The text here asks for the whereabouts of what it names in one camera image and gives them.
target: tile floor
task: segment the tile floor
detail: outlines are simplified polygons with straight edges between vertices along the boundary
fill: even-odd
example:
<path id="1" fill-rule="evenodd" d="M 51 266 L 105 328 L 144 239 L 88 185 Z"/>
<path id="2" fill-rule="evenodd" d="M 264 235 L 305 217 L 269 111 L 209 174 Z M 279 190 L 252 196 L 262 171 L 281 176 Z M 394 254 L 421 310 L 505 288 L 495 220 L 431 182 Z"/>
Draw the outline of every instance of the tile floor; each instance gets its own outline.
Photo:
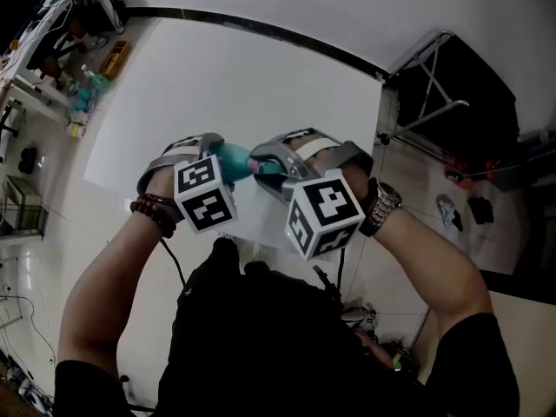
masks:
<path id="1" fill-rule="evenodd" d="M 124 38 L 137 51 L 148 41 L 155 23 L 146 19 L 131 20 Z M 94 65 L 103 52 L 78 57 L 79 63 Z M 133 53 L 126 67 L 131 66 Z M 17 292 L 33 301 L 33 321 L 55 349 L 63 305 L 73 284 L 129 216 L 129 199 L 83 179 L 90 151 L 115 93 L 113 88 L 99 102 L 82 140 L 67 137 L 62 127 L 28 111 L 20 128 L 21 135 L 10 141 L 6 167 L 9 174 L 15 175 L 21 149 L 31 143 L 38 145 L 40 166 L 37 165 L 30 179 L 43 195 L 50 217 L 42 242 L 4 250 L 3 257 L 17 255 L 18 261 L 4 264 L 0 275 L 2 283 L 12 287 L 12 295 Z M 395 117 L 395 93 L 385 91 L 379 130 L 392 128 Z M 444 177 L 439 164 L 397 142 L 387 148 L 376 146 L 374 159 L 374 175 L 396 187 L 414 215 L 468 253 L 480 268 L 502 273 L 513 271 L 525 239 L 522 230 L 526 229 L 520 193 L 500 193 L 488 182 L 479 183 L 473 190 L 459 189 Z M 434 203 L 440 193 L 449 195 L 456 203 L 462 213 L 464 232 L 443 227 Z M 493 203 L 494 224 L 474 224 L 466 208 L 472 193 L 482 194 Z M 186 277 L 209 254 L 214 238 L 215 234 L 211 233 L 193 235 L 187 226 L 178 229 L 169 245 L 182 262 Z M 309 265 L 295 255 L 273 255 L 271 261 L 276 269 L 289 275 L 302 274 L 306 281 L 320 283 Z M 325 261 L 322 265 L 335 281 L 335 262 Z M 134 395 L 144 405 L 156 403 L 158 380 L 168 357 L 175 299 L 180 293 L 177 280 L 174 263 L 159 246 L 145 268 L 120 343 L 121 374 L 131 378 Z M 378 242 L 362 235 L 354 240 L 347 251 L 343 280 L 345 299 L 351 301 L 361 296 L 374 305 L 381 339 L 403 338 L 407 345 L 412 343 L 427 306 L 400 265 Z M 2 305 L 0 320 L 17 316 L 15 300 L 8 299 Z M 17 348 L 16 358 L 21 357 L 37 384 L 47 394 L 53 394 L 54 365 L 50 363 L 50 350 L 32 329 L 31 305 L 21 301 L 21 308 L 24 319 L 0 331 L 0 347 L 11 354 Z"/>

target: desk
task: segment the desk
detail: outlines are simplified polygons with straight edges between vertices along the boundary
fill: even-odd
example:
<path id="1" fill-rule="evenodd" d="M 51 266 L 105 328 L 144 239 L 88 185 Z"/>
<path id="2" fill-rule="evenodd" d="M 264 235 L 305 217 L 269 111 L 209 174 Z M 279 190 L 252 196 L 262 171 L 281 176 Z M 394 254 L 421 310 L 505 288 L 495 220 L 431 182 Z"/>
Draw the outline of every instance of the desk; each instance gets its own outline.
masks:
<path id="1" fill-rule="evenodd" d="M 71 5 L 72 0 L 59 0 L 56 3 L 50 3 L 50 0 L 44 4 L 44 8 L 50 8 L 49 12 L 43 17 L 43 20 L 35 27 L 35 29 L 26 31 L 19 39 L 19 50 L 13 51 L 10 60 L 4 67 L 4 71 L 0 71 L 0 80 L 2 80 L 3 94 L 0 98 L 0 113 L 5 109 L 9 99 L 13 97 L 21 103 L 30 106 L 41 112 L 50 119 L 54 119 L 62 124 L 67 124 L 69 118 L 65 114 L 65 110 L 72 110 L 73 102 L 63 93 L 53 88 L 50 83 L 43 83 L 32 71 L 27 69 L 27 64 L 33 56 L 36 47 L 41 42 L 43 36 L 50 30 L 51 25 L 57 18 Z M 124 28 L 112 7 L 110 0 L 98 0 L 104 8 L 106 15 L 112 22 L 112 25 L 118 33 L 122 33 Z M 43 93 L 39 95 L 29 86 L 32 84 L 39 88 Z M 57 101 L 62 110 L 52 108 L 47 105 L 49 99 Z"/>
<path id="2" fill-rule="evenodd" d="M 327 56 L 220 25 L 161 19 L 132 52 L 85 179 L 135 199 L 149 161 L 171 142 L 214 131 L 249 149 L 315 127 L 373 151 L 381 84 Z M 291 251 L 287 209 L 253 178 L 238 182 L 230 235 Z"/>

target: white cube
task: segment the white cube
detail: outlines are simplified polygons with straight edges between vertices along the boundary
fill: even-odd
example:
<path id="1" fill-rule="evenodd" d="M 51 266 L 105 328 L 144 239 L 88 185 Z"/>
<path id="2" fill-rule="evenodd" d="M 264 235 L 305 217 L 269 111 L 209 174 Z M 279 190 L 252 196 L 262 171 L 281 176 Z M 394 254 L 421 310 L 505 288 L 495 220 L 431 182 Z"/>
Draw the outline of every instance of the white cube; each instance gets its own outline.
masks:
<path id="1" fill-rule="evenodd" d="M 174 200 L 196 234 L 237 219 L 234 198 L 216 156 L 174 166 Z"/>
<path id="2" fill-rule="evenodd" d="M 304 260 L 346 247 L 365 220 L 341 170 L 295 185 L 286 235 Z"/>

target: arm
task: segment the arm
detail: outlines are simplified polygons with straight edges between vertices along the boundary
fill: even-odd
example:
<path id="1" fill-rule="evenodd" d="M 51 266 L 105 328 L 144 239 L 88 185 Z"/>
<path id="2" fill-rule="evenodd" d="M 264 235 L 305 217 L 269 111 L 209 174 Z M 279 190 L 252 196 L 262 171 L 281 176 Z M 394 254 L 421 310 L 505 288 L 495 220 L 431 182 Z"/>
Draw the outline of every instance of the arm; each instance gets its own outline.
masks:
<path id="1" fill-rule="evenodd" d="M 174 170 L 153 176 L 148 192 L 172 197 Z M 135 212 L 73 287 L 63 311 L 59 361 L 87 361 L 118 377 L 117 343 L 128 322 L 137 283 L 161 240 L 158 225 Z"/>
<path id="2" fill-rule="evenodd" d="M 403 208 L 397 208 L 374 235 L 403 267 L 436 314 L 440 336 L 454 324 L 493 312 L 487 286 L 473 262 Z"/>

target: white wall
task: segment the white wall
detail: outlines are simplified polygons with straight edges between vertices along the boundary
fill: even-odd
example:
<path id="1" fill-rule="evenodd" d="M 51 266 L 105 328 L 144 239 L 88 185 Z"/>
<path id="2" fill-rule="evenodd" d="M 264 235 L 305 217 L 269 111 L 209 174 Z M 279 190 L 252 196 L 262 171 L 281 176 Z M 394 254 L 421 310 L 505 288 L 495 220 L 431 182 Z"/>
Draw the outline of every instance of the white wall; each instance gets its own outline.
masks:
<path id="1" fill-rule="evenodd" d="M 426 33 L 453 30 L 514 92 L 522 131 L 556 100 L 556 0 L 125 0 L 210 10 L 313 36 L 392 69 Z"/>

